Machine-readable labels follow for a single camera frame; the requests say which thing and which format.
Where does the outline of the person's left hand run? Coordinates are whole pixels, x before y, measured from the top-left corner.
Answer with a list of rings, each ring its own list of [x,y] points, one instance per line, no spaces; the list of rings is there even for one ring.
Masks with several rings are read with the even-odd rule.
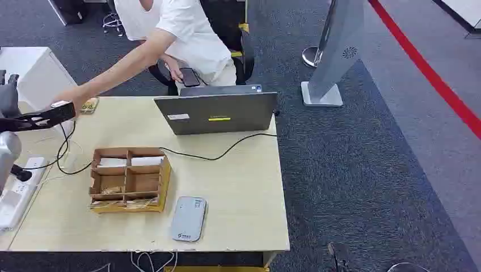
[[[98,96],[98,94],[91,92],[90,90],[84,88],[84,86],[75,86],[58,94],[55,98],[53,98],[52,104],[59,101],[72,102],[75,113],[79,114],[83,104],[95,96]]]

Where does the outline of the person's right hand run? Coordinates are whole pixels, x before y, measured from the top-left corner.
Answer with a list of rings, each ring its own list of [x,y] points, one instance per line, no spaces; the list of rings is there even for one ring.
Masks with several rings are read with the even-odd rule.
[[[183,83],[183,74],[180,71],[178,60],[166,54],[164,54],[161,59],[165,67],[169,70],[171,78],[178,83]]]

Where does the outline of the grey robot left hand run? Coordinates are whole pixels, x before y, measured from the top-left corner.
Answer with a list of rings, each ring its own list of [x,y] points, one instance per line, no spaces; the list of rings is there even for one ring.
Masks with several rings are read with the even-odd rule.
[[[1,118],[21,115],[18,107],[18,74],[11,74],[6,81],[6,70],[1,70]]]

